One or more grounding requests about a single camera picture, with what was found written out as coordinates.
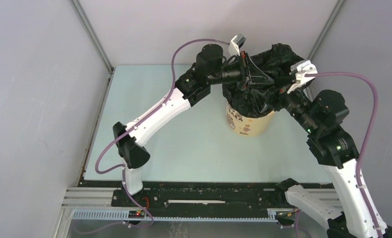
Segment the yellow capybara trash bin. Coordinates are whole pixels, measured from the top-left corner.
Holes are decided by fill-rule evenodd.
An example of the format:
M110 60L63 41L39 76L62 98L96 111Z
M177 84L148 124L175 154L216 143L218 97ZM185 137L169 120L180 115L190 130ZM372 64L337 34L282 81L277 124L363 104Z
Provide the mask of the yellow capybara trash bin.
M226 124L235 134L244 137L255 137L264 133L274 118L272 111L264 117L249 118L244 117L233 109L229 103L226 105Z

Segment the black plastic trash bag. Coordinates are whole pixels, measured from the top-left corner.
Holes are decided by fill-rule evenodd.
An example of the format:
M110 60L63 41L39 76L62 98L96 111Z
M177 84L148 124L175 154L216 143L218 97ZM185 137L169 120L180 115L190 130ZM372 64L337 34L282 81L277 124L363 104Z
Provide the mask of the black plastic trash bag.
M250 57L266 78L252 78L247 83L222 85L222 95L229 105L244 117L260 118L272 110L276 92L290 84L290 67L304 60L290 45L277 43L264 52Z

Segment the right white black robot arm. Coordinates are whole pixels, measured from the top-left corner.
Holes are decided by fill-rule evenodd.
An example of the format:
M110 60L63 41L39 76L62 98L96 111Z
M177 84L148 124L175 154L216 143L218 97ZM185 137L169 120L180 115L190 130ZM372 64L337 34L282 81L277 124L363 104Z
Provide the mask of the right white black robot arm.
M302 91L280 90L279 104L307 132L307 145L336 190L341 209L327 205L293 179L276 184L274 201L292 205L319 223L330 238L392 238L392 227L377 214L362 173L359 152L341 123L348 115L344 97L323 90L310 101Z

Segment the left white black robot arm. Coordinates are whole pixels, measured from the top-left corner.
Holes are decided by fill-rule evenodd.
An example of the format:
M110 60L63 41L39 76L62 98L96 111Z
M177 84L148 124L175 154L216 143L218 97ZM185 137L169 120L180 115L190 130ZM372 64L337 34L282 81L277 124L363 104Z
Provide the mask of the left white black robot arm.
M171 119L208 96L212 85L239 82L247 77L248 62L241 47L241 43L231 43L227 59L221 46L205 45L191 68L174 82L161 101L135 121L113 125L115 144L124 160L123 200L129 206L137 206L142 200L143 166L150 158L145 144Z

